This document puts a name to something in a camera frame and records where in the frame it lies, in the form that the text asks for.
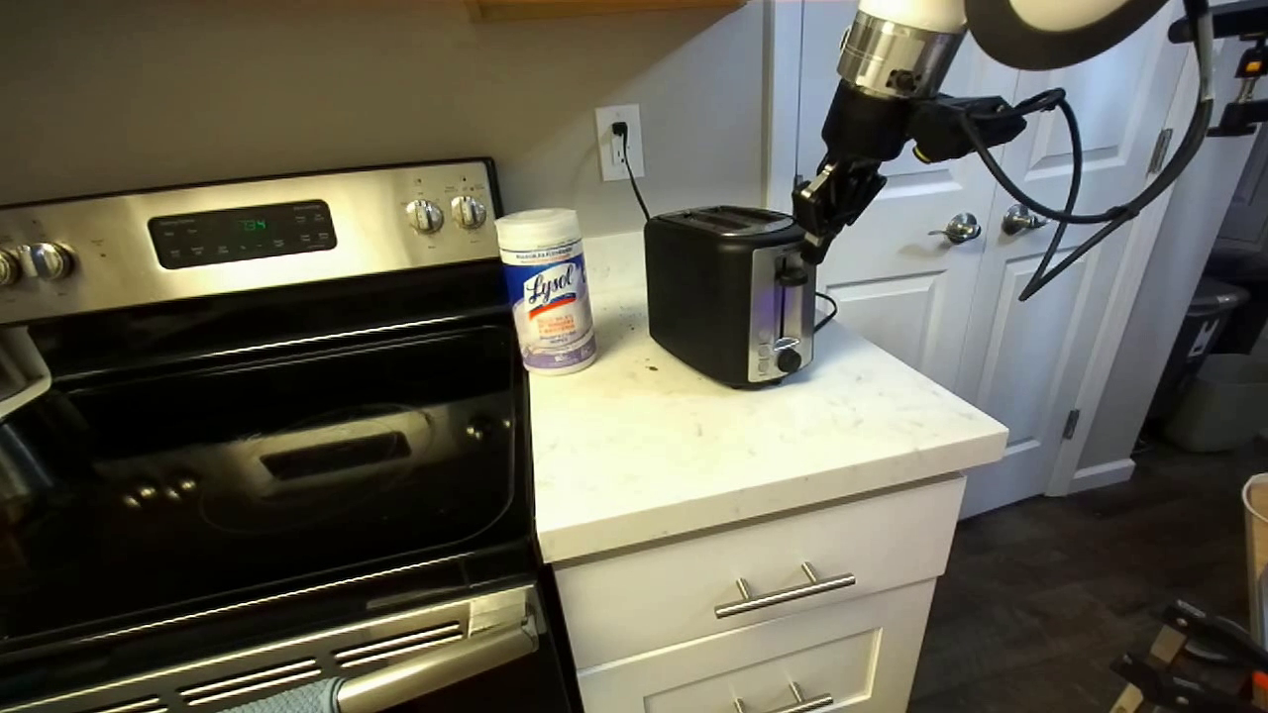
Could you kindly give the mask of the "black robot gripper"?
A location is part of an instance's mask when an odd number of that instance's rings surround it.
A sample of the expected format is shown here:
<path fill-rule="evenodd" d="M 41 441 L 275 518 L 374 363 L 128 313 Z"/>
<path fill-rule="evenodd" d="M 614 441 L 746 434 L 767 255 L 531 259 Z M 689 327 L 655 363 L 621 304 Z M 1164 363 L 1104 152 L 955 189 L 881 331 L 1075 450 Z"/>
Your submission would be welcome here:
<path fill-rule="evenodd" d="M 944 161 L 961 158 L 976 148 L 1009 144 L 1021 128 L 1021 112 L 1000 96 L 870 99 L 841 84 L 821 128 L 825 158 L 811 178 L 794 186 L 799 259 L 807 265 L 829 259 L 831 239 L 882 189 L 881 166 L 903 148 L 915 148 L 918 161 Z"/>

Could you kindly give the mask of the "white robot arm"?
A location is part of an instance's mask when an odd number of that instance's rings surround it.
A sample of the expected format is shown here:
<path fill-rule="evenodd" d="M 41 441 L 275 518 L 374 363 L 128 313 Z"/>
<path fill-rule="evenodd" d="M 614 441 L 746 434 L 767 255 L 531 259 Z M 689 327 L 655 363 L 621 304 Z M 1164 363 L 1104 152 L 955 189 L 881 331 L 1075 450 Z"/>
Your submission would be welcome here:
<path fill-rule="evenodd" d="M 881 166 L 903 148 L 918 161 L 985 153 L 1021 136 L 1051 99 L 944 96 L 961 41 L 996 62 L 1051 70 L 1131 41 L 1164 0 L 854 0 L 841 41 L 837 96 L 811 178 L 794 186 L 799 259 L 821 265 L 831 239 L 882 189 Z"/>

